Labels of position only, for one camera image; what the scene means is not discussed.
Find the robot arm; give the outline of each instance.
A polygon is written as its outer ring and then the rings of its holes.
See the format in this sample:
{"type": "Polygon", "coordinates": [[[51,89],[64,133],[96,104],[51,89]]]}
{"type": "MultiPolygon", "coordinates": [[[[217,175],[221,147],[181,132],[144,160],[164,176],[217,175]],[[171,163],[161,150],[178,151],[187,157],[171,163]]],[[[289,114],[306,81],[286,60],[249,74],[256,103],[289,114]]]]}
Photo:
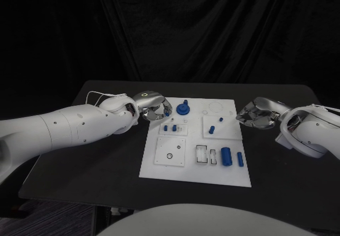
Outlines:
{"type": "Polygon", "coordinates": [[[139,112],[145,120],[161,119],[165,114],[154,113],[161,104],[168,116],[167,99],[147,91],[132,98],[125,94],[112,95],[98,107],[83,104],[37,116],[1,120],[0,183],[31,157],[125,133],[136,125],[139,112]]]}
{"type": "Polygon", "coordinates": [[[280,122],[280,133],[275,139],[280,145],[315,158],[329,151],[340,159],[340,116],[322,106],[312,104],[291,109],[283,103],[257,97],[244,106],[236,119],[257,129],[272,128],[280,122]]]}

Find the black table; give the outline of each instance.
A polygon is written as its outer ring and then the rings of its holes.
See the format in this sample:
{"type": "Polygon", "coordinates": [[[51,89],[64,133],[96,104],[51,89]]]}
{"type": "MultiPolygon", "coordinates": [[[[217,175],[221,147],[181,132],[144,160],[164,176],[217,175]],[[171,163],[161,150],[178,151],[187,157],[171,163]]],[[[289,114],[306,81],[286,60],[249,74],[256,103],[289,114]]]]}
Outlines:
{"type": "MultiPolygon", "coordinates": [[[[167,97],[233,99],[239,111],[257,97],[292,107],[318,103],[302,85],[242,85],[87,81],[87,91],[126,93],[144,90],[167,97]]],[[[243,209],[296,226],[340,229],[340,161],[327,153],[315,159],[275,143],[279,128],[240,127],[252,188],[139,178],[148,122],[80,147],[43,154],[23,184],[21,198],[56,200],[129,209],[197,203],[243,209]]]]}

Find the blue object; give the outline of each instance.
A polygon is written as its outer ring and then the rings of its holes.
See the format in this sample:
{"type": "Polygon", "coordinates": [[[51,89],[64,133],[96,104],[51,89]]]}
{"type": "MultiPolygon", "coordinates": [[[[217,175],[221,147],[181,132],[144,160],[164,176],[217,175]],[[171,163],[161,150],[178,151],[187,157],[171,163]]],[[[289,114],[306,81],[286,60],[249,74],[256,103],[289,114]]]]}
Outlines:
{"type": "Polygon", "coordinates": [[[175,111],[180,115],[185,115],[190,112],[190,107],[187,106],[187,100],[177,105],[175,111]]]}
{"type": "Polygon", "coordinates": [[[220,154],[221,154],[221,164],[223,166],[230,166],[232,165],[232,153],[230,153],[230,148],[223,147],[220,149],[220,154]]]}
{"type": "Polygon", "coordinates": [[[210,127],[208,133],[213,134],[214,126],[210,127]]]}
{"type": "Polygon", "coordinates": [[[237,152],[239,166],[243,167],[242,153],[237,152]]]}

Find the white platform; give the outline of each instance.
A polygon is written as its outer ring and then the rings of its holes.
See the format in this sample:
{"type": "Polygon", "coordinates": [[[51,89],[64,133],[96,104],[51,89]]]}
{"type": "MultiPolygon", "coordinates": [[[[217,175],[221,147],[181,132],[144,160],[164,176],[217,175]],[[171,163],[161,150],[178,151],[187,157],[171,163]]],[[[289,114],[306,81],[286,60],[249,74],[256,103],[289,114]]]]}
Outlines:
{"type": "MultiPolygon", "coordinates": [[[[149,122],[139,177],[250,187],[242,134],[239,123],[234,120],[236,109],[233,100],[174,97],[167,97],[167,100],[172,106],[172,114],[162,120],[149,122]],[[187,100],[190,113],[181,116],[175,112],[175,107],[183,103],[184,99],[187,100]],[[164,129],[159,127],[161,123],[168,124],[168,134],[162,134],[164,129]],[[171,127],[174,124],[177,126],[187,125],[187,136],[171,134],[171,127]],[[204,134],[204,132],[207,132],[207,127],[211,125],[214,125],[213,134],[204,134]],[[164,163],[162,165],[154,164],[157,161],[157,141],[161,137],[184,140],[185,149],[183,166],[170,166],[170,164],[165,165],[164,163]],[[195,145],[207,146],[207,164],[195,163],[195,145]],[[220,149],[223,147],[230,148],[232,166],[221,165],[220,149]],[[210,149],[216,150],[216,165],[210,164],[210,149]],[[240,152],[243,156],[243,167],[239,167],[237,165],[237,152],[240,152]]],[[[171,153],[171,151],[175,151],[172,148],[174,145],[170,144],[168,148],[161,150],[161,153],[171,153]]]]}

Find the black backdrop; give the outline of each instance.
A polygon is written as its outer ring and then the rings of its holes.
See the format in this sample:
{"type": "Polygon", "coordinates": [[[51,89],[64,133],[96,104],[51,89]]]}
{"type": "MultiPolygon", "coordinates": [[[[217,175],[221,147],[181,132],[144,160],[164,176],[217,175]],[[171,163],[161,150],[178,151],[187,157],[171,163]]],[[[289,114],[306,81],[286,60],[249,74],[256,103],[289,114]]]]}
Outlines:
{"type": "Polygon", "coordinates": [[[2,107],[53,110],[86,80],[306,84],[337,106],[338,9],[334,0],[7,1],[2,107]]]}

